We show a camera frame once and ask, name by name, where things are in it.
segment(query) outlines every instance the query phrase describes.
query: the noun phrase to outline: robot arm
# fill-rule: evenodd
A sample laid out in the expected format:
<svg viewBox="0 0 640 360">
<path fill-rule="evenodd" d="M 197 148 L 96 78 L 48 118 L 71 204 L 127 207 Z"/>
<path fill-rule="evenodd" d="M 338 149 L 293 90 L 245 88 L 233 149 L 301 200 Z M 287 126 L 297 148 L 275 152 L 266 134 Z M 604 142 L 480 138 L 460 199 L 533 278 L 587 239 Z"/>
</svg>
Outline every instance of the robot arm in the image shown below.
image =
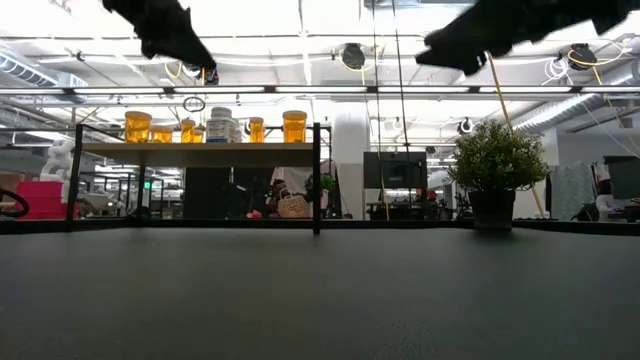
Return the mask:
<svg viewBox="0 0 640 360">
<path fill-rule="evenodd" d="M 536 42 L 564 27 L 592 20 L 602 34 L 623 21 L 640 0 L 478 0 L 449 25 L 424 39 L 430 49 L 419 54 L 423 65 L 457 68 L 466 75 L 487 61 L 485 51 L 504 56 L 513 44 Z"/>
<path fill-rule="evenodd" d="M 191 27 L 191 9 L 183 9 L 178 0 L 103 0 L 102 4 L 134 26 L 147 58 L 169 56 L 217 77 L 216 62 Z"/>
</svg>

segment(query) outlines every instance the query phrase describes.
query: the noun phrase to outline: black plant pot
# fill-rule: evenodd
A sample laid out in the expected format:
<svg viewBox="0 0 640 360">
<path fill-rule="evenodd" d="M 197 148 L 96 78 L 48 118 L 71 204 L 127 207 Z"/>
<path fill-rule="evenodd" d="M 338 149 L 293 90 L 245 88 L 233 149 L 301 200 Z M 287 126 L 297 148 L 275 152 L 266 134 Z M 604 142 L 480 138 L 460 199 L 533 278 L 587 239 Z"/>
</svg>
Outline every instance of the black plant pot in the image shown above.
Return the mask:
<svg viewBox="0 0 640 360">
<path fill-rule="evenodd" d="M 511 231 L 516 192 L 507 190 L 469 193 L 476 230 Z"/>
</svg>

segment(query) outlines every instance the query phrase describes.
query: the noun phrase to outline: potted plant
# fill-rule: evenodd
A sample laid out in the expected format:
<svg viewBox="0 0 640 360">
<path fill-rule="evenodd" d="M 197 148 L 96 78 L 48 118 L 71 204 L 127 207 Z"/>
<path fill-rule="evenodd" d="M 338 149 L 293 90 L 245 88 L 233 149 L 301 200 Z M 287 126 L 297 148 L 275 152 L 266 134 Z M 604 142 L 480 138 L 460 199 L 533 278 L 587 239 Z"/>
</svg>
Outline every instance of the potted plant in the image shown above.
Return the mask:
<svg viewBox="0 0 640 360">
<path fill-rule="evenodd" d="M 449 176 L 468 191 L 475 228 L 510 231 L 516 190 L 529 190 L 548 173 L 540 139 L 491 120 L 456 145 Z"/>
<path fill-rule="evenodd" d="M 320 175 L 320 190 L 322 191 L 320 208 L 327 209 L 329 206 L 329 192 L 333 191 L 335 187 L 336 180 L 331 174 Z M 307 191 L 307 201 L 313 202 L 313 174 L 305 181 L 304 188 Z"/>
</svg>

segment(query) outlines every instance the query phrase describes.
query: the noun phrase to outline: white column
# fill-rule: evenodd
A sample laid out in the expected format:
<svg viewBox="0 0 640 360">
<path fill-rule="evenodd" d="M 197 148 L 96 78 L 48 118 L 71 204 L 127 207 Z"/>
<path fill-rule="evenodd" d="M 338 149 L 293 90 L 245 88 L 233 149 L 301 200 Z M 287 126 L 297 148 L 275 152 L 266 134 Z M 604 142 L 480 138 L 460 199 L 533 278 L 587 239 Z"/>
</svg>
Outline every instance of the white column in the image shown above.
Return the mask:
<svg viewBox="0 0 640 360">
<path fill-rule="evenodd" d="M 333 122 L 333 160 L 340 179 L 342 212 L 355 220 L 364 217 L 363 153 L 369 151 L 369 118 L 366 103 L 337 104 Z"/>
</svg>

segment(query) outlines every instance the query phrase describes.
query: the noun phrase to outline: green plant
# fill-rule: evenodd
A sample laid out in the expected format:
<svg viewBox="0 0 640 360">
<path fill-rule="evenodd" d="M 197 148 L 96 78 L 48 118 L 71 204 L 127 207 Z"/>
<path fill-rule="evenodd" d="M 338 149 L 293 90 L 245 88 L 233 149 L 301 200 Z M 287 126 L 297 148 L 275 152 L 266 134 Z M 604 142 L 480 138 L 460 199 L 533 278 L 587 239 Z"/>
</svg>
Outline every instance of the green plant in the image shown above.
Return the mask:
<svg viewBox="0 0 640 360">
<path fill-rule="evenodd" d="M 331 174 L 322 174 L 320 175 L 320 189 L 333 191 L 336 187 L 336 181 L 331 176 Z M 307 191 L 307 194 L 311 194 L 313 192 L 313 174 L 307 178 L 307 181 L 304 182 L 304 189 Z"/>
<path fill-rule="evenodd" d="M 548 174 L 540 139 L 495 120 L 479 124 L 456 145 L 457 166 L 449 176 L 471 191 L 525 190 Z"/>
</svg>

